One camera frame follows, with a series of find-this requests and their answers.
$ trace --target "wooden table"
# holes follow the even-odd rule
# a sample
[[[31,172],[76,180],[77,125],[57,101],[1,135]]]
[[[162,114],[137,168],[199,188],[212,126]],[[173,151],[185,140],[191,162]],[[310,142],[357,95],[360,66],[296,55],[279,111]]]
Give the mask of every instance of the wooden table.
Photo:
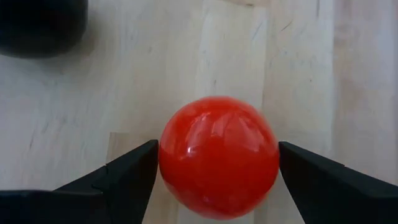
[[[398,184],[398,1],[95,0],[47,60],[0,57],[0,189],[55,189],[149,139],[184,104],[230,95],[280,140]],[[217,223],[159,177],[144,223]],[[303,223],[279,177],[227,223]]]

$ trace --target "black cylinder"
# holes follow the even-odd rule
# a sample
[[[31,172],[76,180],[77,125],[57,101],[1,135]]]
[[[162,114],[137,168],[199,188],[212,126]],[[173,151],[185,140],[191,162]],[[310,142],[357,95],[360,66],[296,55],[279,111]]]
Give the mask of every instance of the black cylinder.
[[[0,53],[53,57],[72,48],[87,24],[88,0],[0,0]]]

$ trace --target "black jaw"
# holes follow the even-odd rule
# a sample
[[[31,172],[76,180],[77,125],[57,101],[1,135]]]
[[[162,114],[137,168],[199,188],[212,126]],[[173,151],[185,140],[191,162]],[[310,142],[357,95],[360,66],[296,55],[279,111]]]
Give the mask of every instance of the black jaw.
[[[287,142],[280,171],[306,224],[398,223],[398,187]]]
[[[151,140],[53,192],[0,191],[0,223],[141,223],[157,151]]]

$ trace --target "wood grain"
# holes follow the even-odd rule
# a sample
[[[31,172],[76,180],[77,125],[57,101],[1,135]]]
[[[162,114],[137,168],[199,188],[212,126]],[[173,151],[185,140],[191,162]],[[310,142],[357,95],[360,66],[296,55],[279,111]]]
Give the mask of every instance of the wood grain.
[[[230,95],[280,140],[398,184],[395,0],[95,0],[71,52],[0,57],[0,189],[55,189]],[[157,177],[144,223],[218,223]],[[281,176],[224,223],[303,223]]]

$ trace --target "red sphere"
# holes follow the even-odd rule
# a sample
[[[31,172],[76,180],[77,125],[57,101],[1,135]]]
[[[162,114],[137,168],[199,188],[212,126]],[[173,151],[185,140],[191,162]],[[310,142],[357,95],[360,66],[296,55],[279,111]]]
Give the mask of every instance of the red sphere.
[[[278,173],[279,150],[252,106],[208,97],[184,106],[167,123],[159,166],[181,203],[204,217],[226,220],[264,199]]]

